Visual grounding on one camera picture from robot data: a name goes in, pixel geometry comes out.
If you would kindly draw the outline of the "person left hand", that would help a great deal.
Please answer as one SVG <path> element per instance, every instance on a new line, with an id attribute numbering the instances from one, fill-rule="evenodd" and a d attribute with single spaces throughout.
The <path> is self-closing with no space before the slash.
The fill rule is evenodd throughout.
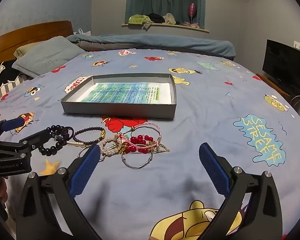
<path id="1" fill-rule="evenodd" d="M 1 204 L 5 204 L 8 199 L 7 184 L 6 184 L 7 179 L 8 179 L 8 177 L 1 177 L 1 179 L 0 179 L 0 202 L 1 202 Z"/>

